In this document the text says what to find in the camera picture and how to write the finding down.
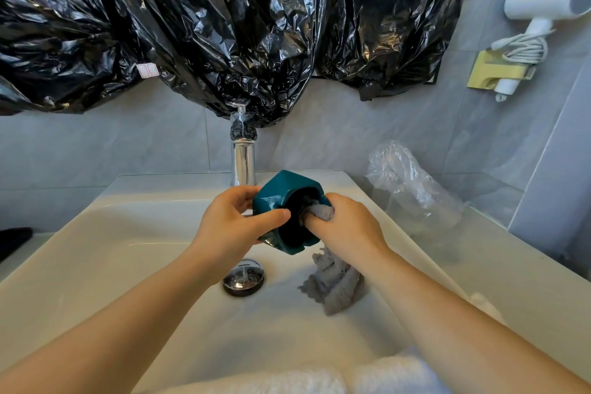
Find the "chrome faucet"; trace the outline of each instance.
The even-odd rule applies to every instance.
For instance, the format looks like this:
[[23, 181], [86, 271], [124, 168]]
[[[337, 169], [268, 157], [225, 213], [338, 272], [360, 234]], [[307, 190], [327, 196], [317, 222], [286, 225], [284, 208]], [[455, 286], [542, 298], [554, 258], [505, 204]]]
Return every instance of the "chrome faucet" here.
[[232, 140], [232, 181], [230, 186], [256, 185], [254, 115], [247, 113], [249, 100], [237, 99], [227, 105], [237, 108], [230, 115], [230, 139]]

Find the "sink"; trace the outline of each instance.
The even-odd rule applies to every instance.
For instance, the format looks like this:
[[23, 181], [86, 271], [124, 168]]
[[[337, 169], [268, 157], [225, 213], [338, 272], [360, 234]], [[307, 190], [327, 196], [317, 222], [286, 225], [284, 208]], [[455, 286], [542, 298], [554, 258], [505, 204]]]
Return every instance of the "sink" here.
[[[326, 191], [366, 204], [389, 245], [461, 296], [461, 289], [343, 172], [302, 172]], [[258, 174], [264, 183], [274, 174]], [[178, 256], [227, 174], [118, 178], [0, 283], [0, 371], [84, 320]], [[256, 245], [265, 285], [247, 298], [211, 287], [190, 310], [135, 392], [258, 370], [347, 368], [411, 344], [373, 289], [333, 317], [297, 287], [322, 244], [289, 256]]]

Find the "gray tile wall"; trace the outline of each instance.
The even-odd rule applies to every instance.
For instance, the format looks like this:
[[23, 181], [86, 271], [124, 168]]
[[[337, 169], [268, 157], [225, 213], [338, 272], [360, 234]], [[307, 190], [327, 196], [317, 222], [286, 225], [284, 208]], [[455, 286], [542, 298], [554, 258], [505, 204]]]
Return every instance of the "gray tile wall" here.
[[[465, 0], [435, 86], [362, 103], [343, 84], [312, 81], [285, 121], [259, 131], [258, 169], [344, 169], [369, 189], [369, 153], [397, 139], [508, 225], [589, 51], [591, 23], [560, 28], [536, 79], [497, 104], [466, 83], [479, 50], [525, 28], [505, 19], [503, 1]], [[228, 121], [156, 80], [84, 115], [1, 118], [0, 135], [0, 229], [57, 230], [120, 174], [229, 170]]]

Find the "gray cloth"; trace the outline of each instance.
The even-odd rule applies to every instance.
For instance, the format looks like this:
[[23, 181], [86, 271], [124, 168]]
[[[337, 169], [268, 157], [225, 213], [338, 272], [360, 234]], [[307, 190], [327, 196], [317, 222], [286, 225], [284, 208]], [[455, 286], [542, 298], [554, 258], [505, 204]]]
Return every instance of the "gray cloth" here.
[[[302, 224], [307, 214], [330, 221], [335, 215], [335, 209], [316, 201], [301, 211]], [[312, 256], [316, 264], [316, 272], [310, 275], [298, 289], [322, 304], [324, 313], [332, 316], [351, 307], [364, 296], [365, 279], [359, 271], [334, 255], [330, 249], [322, 248], [321, 251], [322, 254]]]

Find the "teal planter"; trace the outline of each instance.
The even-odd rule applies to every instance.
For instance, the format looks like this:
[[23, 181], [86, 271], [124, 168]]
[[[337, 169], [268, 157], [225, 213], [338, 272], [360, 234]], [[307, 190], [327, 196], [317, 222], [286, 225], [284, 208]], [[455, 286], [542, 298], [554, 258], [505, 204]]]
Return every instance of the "teal planter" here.
[[283, 226], [263, 235], [261, 240], [291, 255], [318, 243], [320, 239], [300, 225], [300, 212], [307, 206], [309, 198], [330, 205], [322, 186], [314, 179], [287, 170], [276, 174], [252, 200], [252, 213], [260, 215], [273, 209], [289, 209], [291, 218]]

